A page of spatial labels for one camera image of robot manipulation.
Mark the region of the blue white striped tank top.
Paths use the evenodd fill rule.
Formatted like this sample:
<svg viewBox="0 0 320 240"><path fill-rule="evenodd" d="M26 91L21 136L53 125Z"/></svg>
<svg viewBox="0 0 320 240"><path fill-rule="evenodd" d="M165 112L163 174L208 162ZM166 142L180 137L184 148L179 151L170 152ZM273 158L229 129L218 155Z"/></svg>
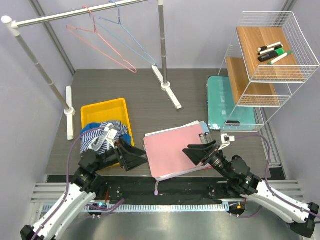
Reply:
<svg viewBox="0 0 320 240"><path fill-rule="evenodd" d="M99 155L105 153L106 151L109 151L111 149L115 148L116 142L118 141L116 140L114 145L110 145L108 142L103 142L102 136L96 137L93 139L93 141L89 144L88 148L82 148L80 147L80 153L84 153L87 150L94 150L96 153L98 153Z"/></svg>

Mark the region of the pink wire hanger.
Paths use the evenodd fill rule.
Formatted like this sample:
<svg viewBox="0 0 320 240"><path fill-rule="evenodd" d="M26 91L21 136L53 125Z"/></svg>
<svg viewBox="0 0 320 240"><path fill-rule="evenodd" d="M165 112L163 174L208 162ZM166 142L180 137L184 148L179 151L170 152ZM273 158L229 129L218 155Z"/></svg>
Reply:
<svg viewBox="0 0 320 240"><path fill-rule="evenodd" d="M81 42L83 42L85 45L89 46L91 49L93 49L96 52L98 52L99 54L103 55L108 60L116 63L117 65L128 70L129 72L136 74L138 72L137 68L130 61L128 61L125 57L123 57L123 55L114 46L112 46L112 44L109 43L103 35L101 35L101 33L98 30L96 17L95 17L95 14L93 13L93 11L89 10L88 6L83 6L82 8L84 10L88 11L88 14L89 14L89 17L90 17L91 23L92 23L92 29L76 27L76 26L73 26L70 24L66 25L66 29L73 36L75 36L77 39L79 39ZM103 44L104 47L109 48L116 55L116 58L110 56L106 51L104 51L103 48L98 47L97 45L93 44L85 37L82 37L80 35L80 33L91 34L91 35L94 35L95 37L97 37L97 39Z"/></svg>

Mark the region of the blue wire hanger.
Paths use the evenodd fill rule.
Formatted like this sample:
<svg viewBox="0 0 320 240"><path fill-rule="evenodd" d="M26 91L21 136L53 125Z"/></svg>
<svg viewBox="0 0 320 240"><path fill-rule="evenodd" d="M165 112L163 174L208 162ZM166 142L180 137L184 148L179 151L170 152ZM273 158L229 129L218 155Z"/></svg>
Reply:
<svg viewBox="0 0 320 240"><path fill-rule="evenodd" d="M109 3L115 4L117 9L117 21L111 20L106 17L97 17L97 24L98 26L103 29L105 32L110 34L112 37L114 37L116 40L118 40L122 45L124 45L126 48L128 48L131 52L142 58L145 62L151 64L152 66L156 66L157 62L156 60L145 50L145 48L138 42L138 40L135 38L135 36L124 26L121 16L121 10L120 6L114 1L109 0ZM114 32L109 30L105 24L102 24L102 22L108 22L117 26L120 26L122 30L134 41L134 43L140 48L142 51L142 54L139 53L137 50L133 49L128 43L126 43L123 39L121 39L119 36L117 36Z"/></svg>

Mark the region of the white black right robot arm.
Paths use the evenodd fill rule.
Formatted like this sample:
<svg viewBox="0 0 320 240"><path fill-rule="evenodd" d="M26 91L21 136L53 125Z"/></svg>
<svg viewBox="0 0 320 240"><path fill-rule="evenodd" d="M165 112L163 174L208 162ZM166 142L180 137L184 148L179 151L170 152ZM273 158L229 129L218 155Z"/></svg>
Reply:
<svg viewBox="0 0 320 240"><path fill-rule="evenodd" d="M303 203L282 192L272 188L268 181L261 179L251 172L251 168L238 155L226 160L222 149L233 142L233 136L224 136L222 144L216 145L216 141L207 144L189 144L183 149L183 153L194 165L209 164L226 180L226 193L233 198L238 196L253 201L260 206L276 214L296 234L311 238L316 226L316 218L319 218L319 205L316 203Z"/></svg>

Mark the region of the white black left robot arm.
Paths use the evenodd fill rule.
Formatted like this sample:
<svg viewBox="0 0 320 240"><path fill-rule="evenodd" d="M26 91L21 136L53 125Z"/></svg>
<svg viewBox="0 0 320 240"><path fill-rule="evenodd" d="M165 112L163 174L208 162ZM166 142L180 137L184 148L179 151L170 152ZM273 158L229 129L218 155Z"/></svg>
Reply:
<svg viewBox="0 0 320 240"><path fill-rule="evenodd" d="M146 151L129 145L122 137L115 148L99 154L88 149L81 154L79 168L72 181L53 207L34 225L25 225L20 231L23 240L59 240L81 210L90 201L102 199L107 192L98 171L117 163L125 171L131 171L145 163Z"/></svg>

